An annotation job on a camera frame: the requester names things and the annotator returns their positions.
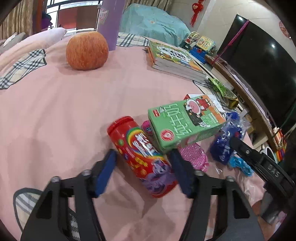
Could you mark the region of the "red white small box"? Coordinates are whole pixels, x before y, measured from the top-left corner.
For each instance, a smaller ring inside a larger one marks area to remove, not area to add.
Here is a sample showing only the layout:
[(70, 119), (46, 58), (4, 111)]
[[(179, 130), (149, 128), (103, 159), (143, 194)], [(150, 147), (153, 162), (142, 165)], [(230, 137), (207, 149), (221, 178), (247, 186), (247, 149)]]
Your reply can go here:
[(184, 97), (184, 99), (189, 99), (189, 98), (194, 99), (196, 100), (196, 102), (201, 104), (202, 110), (205, 110), (206, 108), (212, 105), (212, 106), (215, 106), (221, 114), (225, 113), (224, 108), (222, 108), (222, 105), (214, 95), (186, 94), (186, 96)]

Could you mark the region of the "green snack wrapper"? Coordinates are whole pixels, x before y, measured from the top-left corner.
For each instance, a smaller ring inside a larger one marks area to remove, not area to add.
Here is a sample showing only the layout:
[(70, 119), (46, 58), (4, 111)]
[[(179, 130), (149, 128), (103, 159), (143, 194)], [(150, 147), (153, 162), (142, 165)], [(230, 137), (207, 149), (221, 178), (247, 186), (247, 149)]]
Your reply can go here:
[(229, 109), (237, 108), (239, 104), (238, 97), (230, 89), (216, 78), (209, 78), (209, 82)]

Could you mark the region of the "teal cloth-covered furniture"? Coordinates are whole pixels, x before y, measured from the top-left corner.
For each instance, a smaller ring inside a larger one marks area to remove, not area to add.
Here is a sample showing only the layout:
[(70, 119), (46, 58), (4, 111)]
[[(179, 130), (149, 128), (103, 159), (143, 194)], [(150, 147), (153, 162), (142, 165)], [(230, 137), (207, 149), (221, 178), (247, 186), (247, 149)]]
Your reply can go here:
[(179, 46), (190, 33), (183, 21), (154, 6), (131, 4), (123, 12), (119, 31)]

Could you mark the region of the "stack of children's books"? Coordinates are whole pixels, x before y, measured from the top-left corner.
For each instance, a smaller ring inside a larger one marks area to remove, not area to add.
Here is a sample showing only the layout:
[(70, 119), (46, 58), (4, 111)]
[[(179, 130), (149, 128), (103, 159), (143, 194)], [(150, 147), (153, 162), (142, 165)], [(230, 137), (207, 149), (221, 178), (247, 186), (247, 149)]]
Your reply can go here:
[(177, 47), (149, 41), (148, 57), (152, 68), (194, 81), (206, 79), (206, 72), (190, 54)]

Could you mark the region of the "window with dark frame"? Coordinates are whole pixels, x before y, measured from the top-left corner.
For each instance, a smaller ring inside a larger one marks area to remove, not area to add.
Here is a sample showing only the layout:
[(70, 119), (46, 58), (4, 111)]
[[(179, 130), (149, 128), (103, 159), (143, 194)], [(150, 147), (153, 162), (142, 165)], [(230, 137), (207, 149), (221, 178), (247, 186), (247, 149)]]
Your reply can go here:
[(46, 1), (50, 27), (66, 30), (94, 30), (102, 1)]

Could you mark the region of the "red Chinese knot decoration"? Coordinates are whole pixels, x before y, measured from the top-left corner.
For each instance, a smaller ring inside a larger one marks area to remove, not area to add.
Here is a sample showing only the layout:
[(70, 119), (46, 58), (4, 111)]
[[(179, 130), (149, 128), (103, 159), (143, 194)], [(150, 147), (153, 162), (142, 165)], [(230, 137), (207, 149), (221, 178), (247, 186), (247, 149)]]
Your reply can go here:
[(191, 21), (190, 21), (191, 27), (194, 27), (197, 17), (199, 15), (199, 13), (203, 10), (203, 8), (204, 8), (204, 0), (198, 0), (196, 3), (192, 4), (193, 15), (192, 15)]

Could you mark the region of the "red Skittles canister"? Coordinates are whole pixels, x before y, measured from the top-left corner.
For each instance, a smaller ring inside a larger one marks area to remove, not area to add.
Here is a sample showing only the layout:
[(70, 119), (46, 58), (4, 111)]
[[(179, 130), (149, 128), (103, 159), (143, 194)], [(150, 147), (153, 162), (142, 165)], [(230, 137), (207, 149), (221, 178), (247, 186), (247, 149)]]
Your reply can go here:
[(107, 133), (151, 196), (160, 198), (175, 188), (177, 180), (170, 163), (131, 116), (115, 120)]

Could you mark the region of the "black television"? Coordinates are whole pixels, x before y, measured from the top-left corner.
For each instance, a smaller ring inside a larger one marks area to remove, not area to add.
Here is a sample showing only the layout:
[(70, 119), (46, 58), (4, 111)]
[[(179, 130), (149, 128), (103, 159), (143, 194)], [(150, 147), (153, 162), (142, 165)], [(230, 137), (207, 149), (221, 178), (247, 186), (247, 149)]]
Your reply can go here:
[(236, 15), (218, 50), (283, 133), (295, 125), (295, 61), (267, 32)]

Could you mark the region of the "pink round ball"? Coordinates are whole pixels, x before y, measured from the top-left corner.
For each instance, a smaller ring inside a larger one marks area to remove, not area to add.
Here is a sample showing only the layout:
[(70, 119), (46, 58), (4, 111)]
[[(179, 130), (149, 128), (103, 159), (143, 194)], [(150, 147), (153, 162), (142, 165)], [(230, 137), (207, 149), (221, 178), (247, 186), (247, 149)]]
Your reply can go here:
[(151, 124), (148, 120), (144, 121), (140, 127), (146, 135), (148, 135), (148, 136), (153, 135), (153, 131), (151, 129)]

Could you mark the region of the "blue plastic wrapper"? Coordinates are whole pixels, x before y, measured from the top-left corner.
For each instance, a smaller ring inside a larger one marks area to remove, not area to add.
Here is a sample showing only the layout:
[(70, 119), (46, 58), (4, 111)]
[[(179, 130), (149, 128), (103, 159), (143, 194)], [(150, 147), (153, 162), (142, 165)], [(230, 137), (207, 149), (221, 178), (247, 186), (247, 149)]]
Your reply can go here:
[(226, 123), (220, 129), (210, 147), (212, 158), (223, 165), (227, 165), (234, 154), (234, 150), (230, 147), (230, 139), (237, 137), (243, 140), (249, 127), (250, 123), (243, 120), (237, 112), (226, 113)]

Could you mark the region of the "green milk carton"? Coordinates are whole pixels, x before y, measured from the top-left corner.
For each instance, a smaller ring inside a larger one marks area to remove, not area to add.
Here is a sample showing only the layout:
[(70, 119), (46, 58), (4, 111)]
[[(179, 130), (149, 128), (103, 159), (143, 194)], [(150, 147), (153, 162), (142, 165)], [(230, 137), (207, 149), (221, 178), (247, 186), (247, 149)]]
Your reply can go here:
[(148, 118), (163, 153), (214, 136), (226, 122), (215, 106), (202, 110), (201, 104), (190, 98), (150, 108)]

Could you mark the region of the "orange apple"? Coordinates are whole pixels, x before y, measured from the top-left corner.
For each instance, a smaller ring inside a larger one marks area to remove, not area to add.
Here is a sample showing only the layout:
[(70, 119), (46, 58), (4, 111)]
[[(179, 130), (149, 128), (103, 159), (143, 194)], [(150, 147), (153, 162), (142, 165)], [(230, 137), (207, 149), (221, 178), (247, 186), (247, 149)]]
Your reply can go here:
[(74, 35), (66, 46), (66, 59), (75, 70), (93, 70), (107, 61), (109, 48), (105, 37), (99, 32)]

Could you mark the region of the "beige patterned curtain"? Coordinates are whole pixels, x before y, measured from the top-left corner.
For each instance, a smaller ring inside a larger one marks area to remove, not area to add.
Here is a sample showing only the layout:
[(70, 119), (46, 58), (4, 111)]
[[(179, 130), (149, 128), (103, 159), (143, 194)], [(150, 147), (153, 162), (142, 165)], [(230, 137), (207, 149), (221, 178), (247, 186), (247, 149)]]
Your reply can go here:
[(1, 40), (12, 34), (33, 34), (34, 1), (1, 0)]

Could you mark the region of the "white TV cabinet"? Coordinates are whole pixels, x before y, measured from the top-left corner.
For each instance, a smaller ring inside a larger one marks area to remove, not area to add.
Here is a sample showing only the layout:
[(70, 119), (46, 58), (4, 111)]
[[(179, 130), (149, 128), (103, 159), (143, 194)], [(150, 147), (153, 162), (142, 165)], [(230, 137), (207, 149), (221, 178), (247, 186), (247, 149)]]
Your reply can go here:
[(208, 55), (205, 56), (206, 63), (203, 64), (198, 59), (195, 61), (207, 72), (211, 77), (218, 79), (228, 89), (236, 93), (239, 99), (239, 103), (248, 109), (248, 113), (252, 118), (255, 126), (255, 130), (258, 132), (258, 138), (255, 142), (255, 146), (258, 147), (263, 140), (267, 139), (270, 148), (276, 152), (279, 150), (275, 138), (273, 137), (273, 130), (271, 125), (265, 116), (264, 111), (261, 109), (256, 99), (251, 95), (250, 88), (244, 87), (238, 77), (230, 72), (230, 66), (225, 64), (222, 60), (214, 61), (214, 59)]

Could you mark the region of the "pink glitter round case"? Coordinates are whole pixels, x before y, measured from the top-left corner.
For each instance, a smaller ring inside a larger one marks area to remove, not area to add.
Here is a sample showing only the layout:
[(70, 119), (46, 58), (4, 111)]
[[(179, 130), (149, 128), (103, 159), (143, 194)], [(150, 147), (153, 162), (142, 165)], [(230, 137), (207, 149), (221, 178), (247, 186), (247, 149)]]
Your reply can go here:
[(194, 143), (183, 148), (178, 148), (179, 153), (185, 161), (191, 163), (195, 170), (206, 172), (209, 167), (205, 151), (198, 143)]

